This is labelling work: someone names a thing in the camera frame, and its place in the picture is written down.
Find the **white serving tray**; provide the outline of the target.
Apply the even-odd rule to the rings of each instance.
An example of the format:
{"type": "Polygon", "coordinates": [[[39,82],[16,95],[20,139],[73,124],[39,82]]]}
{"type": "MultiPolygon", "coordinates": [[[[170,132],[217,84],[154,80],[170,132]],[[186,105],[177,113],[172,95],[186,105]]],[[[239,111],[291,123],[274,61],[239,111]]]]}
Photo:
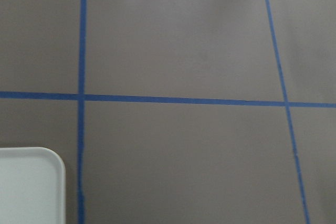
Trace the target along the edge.
{"type": "Polygon", "coordinates": [[[66,169],[56,152],[1,148],[1,223],[66,223],[66,169]]]}

